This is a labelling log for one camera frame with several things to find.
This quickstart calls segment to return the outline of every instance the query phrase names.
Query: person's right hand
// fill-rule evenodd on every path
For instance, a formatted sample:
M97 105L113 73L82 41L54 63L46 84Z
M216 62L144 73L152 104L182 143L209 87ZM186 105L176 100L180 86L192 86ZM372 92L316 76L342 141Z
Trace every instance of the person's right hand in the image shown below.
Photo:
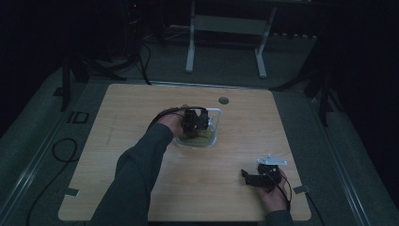
M287 178L285 173L280 169L279 172L281 176ZM284 191L285 194L285 179L281 178L281 182L279 183L279 187ZM255 191L258 194L259 198L261 198L264 210L268 213L278 210L287 210L287 201L285 197L282 195L281 191L274 187L270 192L267 192L264 187L255 187Z

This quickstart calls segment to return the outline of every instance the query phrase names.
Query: dark background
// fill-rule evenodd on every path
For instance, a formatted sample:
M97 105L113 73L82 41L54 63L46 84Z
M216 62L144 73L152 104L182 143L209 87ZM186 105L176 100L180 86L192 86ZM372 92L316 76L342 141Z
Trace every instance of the dark background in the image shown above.
M112 2L1 1L0 136L71 50L107 57L110 49L118 48L119 36L113 34L119 34L125 23L120 16L123 3ZM263 2L253 1L253 10L258 4ZM335 68L332 87L338 91L345 112L398 205L395 174L399 171L399 3L266 4L279 7L272 33L319 37L309 61L325 56ZM164 24L188 25L189 8L190 1L164 1ZM223 10L227 15L242 13L231 3L211 9Z

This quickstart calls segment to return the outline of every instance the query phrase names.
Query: person's left hand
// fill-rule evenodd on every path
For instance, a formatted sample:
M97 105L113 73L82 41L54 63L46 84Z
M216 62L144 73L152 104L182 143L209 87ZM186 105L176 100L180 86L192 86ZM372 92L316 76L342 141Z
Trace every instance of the person's left hand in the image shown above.
M173 136L177 137L183 134L183 128L182 128L183 117L184 117L184 110L180 110L174 113L167 114L166 116L163 116L156 123L164 124L170 129L170 131L173 133Z

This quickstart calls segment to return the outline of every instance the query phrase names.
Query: transparent plastic object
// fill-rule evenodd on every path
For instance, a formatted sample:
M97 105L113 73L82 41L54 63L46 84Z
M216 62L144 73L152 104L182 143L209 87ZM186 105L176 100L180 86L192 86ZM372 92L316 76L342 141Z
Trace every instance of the transparent plastic object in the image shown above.
M219 108L206 108L209 116L209 126L207 130L196 130L199 134L195 138L189 138L185 135L176 137L174 140L177 144L189 147L211 147L215 145L217 140L217 127L220 122L222 110Z

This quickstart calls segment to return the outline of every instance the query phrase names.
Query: wooden table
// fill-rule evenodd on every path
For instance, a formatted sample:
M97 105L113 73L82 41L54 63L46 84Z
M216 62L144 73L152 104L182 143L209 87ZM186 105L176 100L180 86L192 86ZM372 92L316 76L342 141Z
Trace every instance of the wooden table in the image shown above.
M222 105L219 97L230 102ZM292 187L301 185L279 112L268 90L142 85L109 86L59 210L62 220L90 220L114 179L119 156L134 146L153 117L182 104L222 109L213 147L181 147L165 153L152 191L150 221L263 220L261 203L240 169L256 174L257 159L271 153L288 162L281 168ZM311 217L305 195L295 193L294 220Z

